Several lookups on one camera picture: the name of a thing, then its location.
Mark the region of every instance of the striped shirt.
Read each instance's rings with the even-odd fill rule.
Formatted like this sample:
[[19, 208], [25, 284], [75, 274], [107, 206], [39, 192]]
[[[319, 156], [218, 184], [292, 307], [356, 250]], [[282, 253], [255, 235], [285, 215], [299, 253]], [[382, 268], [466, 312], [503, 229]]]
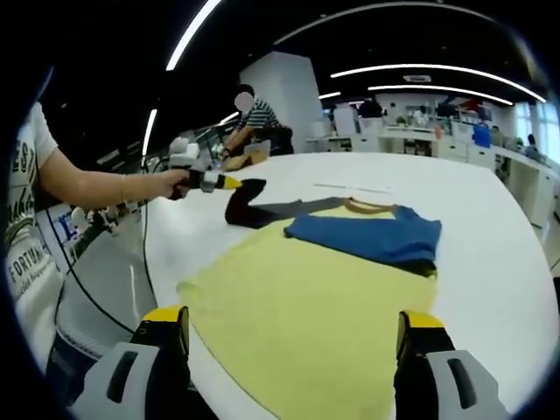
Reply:
[[237, 124], [237, 129], [241, 130], [245, 127], [253, 129], [264, 129], [268, 127], [276, 127], [280, 125], [277, 116], [270, 105], [261, 98], [256, 97], [253, 108], [241, 116], [241, 120]]

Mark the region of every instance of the window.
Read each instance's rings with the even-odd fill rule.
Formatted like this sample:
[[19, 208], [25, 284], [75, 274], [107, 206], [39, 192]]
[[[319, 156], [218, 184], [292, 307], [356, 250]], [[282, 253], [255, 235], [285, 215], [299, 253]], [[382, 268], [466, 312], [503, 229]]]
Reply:
[[560, 126], [558, 125], [557, 108], [552, 103], [536, 105], [538, 117], [538, 142], [541, 153], [560, 163]]
[[527, 137], [533, 132], [531, 128], [531, 112], [526, 102], [515, 104], [515, 135], [523, 144], [527, 144]]

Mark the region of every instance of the bracelet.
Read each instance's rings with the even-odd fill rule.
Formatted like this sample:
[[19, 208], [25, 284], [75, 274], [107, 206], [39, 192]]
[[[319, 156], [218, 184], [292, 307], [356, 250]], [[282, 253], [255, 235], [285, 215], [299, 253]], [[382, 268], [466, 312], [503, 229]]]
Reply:
[[123, 203], [124, 200], [124, 178], [126, 177], [126, 175], [122, 175], [121, 176], [121, 202]]

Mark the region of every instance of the ceiling light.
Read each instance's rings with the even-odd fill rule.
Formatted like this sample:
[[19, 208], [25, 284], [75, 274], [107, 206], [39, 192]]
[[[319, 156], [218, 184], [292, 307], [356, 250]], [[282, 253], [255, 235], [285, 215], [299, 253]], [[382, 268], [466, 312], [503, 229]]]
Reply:
[[146, 152], [148, 151], [148, 143], [150, 142], [151, 127], [154, 125], [154, 120], [156, 119], [157, 113], [158, 113], [157, 109], [153, 109], [150, 112], [150, 118], [148, 118], [148, 127], [146, 127], [146, 134], [143, 137], [142, 156], [146, 156]]
[[208, 0], [206, 4], [202, 7], [202, 9], [200, 9], [200, 11], [194, 17], [192, 22], [186, 28], [183, 37], [175, 47], [175, 51], [173, 52], [173, 55], [169, 59], [169, 63], [167, 64], [167, 68], [165, 70], [169, 72], [175, 69], [175, 66], [179, 62], [181, 55], [183, 55], [183, 52], [185, 51], [186, 47], [194, 38], [194, 35], [196, 34], [197, 30], [200, 29], [202, 24], [204, 24], [204, 21], [208, 19], [210, 14], [214, 11], [216, 7], [218, 7], [220, 2], [221, 0]]
[[336, 79], [337, 77], [348, 76], [349, 74], [374, 72], [374, 71], [377, 71], [377, 70], [395, 70], [395, 69], [399, 69], [399, 68], [432, 68], [432, 69], [435, 69], [435, 70], [452, 70], [454, 72], [476, 74], [478, 76], [487, 77], [487, 78], [493, 79], [495, 81], [501, 81], [502, 83], [506, 83], [509, 86], [517, 88], [517, 89], [521, 90], [522, 92], [525, 92], [526, 94], [533, 96], [538, 101], [540, 101], [542, 103], [546, 103], [546, 99], [544, 99], [539, 94], [536, 94], [535, 92], [527, 89], [526, 87], [523, 87], [522, 85], [519, 85], [515, 82], [512, 82], [511, 80], [504, 79], [503, 77], [496, 76], [494, 74], [481, 72], [479, 70], [473, 70], [471, 68], [459, 67], [459, 66], [446, 66], [446, 65], [442, 65], [442, 64], [387, 64], [387, 65], [383, 65], [383, 66], [371, 66], [371, 67], [355, 68], [354, 70], [346, 70], [345, 72], [331, 74], [331, 78]]
[[461, 94], [481, 96], [483, 98], [491, 99], [493, 101], [505, 103], [506, 105], [513, 105], [513, 102], [506, 101], [505, 99], [497, 98], [491, 96], [490, 94], [482, 94], [481, 92], [475, 92], [473, 90], [459, 89], [456, 87], [446, 87], [446, 86], [432, 86], [432, 85], [387, 85], [387, 86], [372, 86], [368, 87], [367, 90], [389, 90], [389, 89], [429, 89], [429, 90], [448, 90], [450, 92], [459, 92]]
[[227, 123], [228, 121], [233, 120], [234, 118], [236, 118], [239, 115], [239, 112], [234, 112], [232, 115], [228, 115], [226, 118], [224, 118], [223, 120], [221, 120], [218, 125], [224, 125], [225, 123]]
[[326, 98], [332, 98], [333, 96], [339, 96], [340, 92], [332, 92], [331, 94], [322, 94], [319, 99], [326, 99]]

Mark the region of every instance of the ceiling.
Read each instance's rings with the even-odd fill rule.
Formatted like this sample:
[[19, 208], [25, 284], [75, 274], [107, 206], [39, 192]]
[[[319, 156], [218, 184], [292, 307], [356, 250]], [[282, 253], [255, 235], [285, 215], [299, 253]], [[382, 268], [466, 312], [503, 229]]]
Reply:
[[[137, 161], [151, 109], [158, 113], [150, 150], [164, 147], [181, 131], [217, 123], [235, 111], [239, 72], [271, 50], [310, 57], [319, 92], [340, 91], [337, 100], [368, 95], [369, 86], [404, 84], [405, 74], [428, 74], [432, 84], [511, 102], [532, 99], [495, 80], [442, 70], [330, 77], [358, 67], [402, 63], [469, 67], [545, 93], [502, 27], [455, 10], [420, 5], [366, 10], [318, 24], [274, 45], [324, 16], [374, 3], [361, 0], [336, 5], [223, 0], [175, 70], [166, 72], [175, 45], [205, 2], [112, 0], [80, 10], [69, 22], [58, 17], [57, 36], [48, 40], [57, 43], [52, 49], [55, 71], [42, 102], [60, 148], [78, 166], [99, 169], [96, 160], [113, 150], [119, 155], [103, 164], [105, 169], [123, 162], [122, 169]], [[482, 2], [468, 4], [477, 11], [496, 12]], [[513, 24], [520, 18], [508, 16]], [[530, 25], [524, 29], [531, 32]]]

